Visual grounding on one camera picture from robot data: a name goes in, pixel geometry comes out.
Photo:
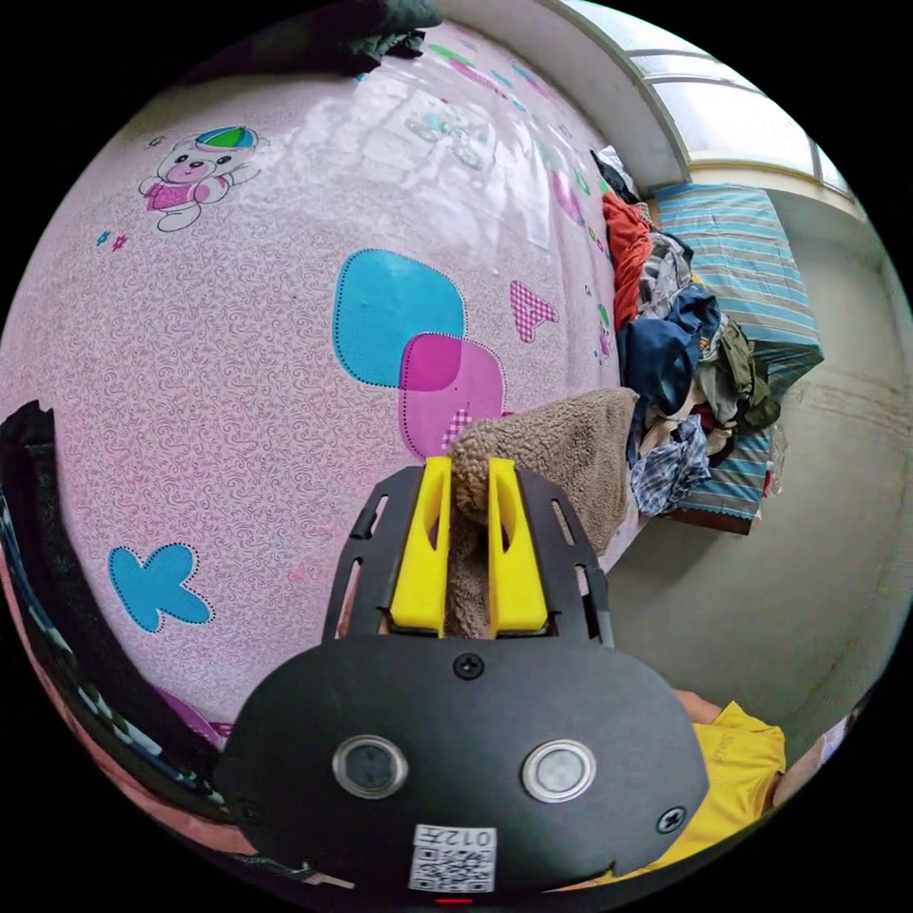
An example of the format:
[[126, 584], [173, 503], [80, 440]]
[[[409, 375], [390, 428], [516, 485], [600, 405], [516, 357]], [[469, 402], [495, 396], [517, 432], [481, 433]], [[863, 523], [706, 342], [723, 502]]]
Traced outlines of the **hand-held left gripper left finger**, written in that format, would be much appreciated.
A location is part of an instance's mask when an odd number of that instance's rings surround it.
[[391, 624], [398, 630], [444, 633], [451, 492], [451, 459], [429, 458], [421, 471], [391, 600]]

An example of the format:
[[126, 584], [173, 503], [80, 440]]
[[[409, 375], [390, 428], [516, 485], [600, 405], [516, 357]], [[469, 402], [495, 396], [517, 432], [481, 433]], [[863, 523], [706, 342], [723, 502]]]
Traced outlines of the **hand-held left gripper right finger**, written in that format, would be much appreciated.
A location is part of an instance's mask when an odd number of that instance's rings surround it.
[[536, 635], [548, 609], [515, 463], [488, 463], [488, 607], [490, 635]]

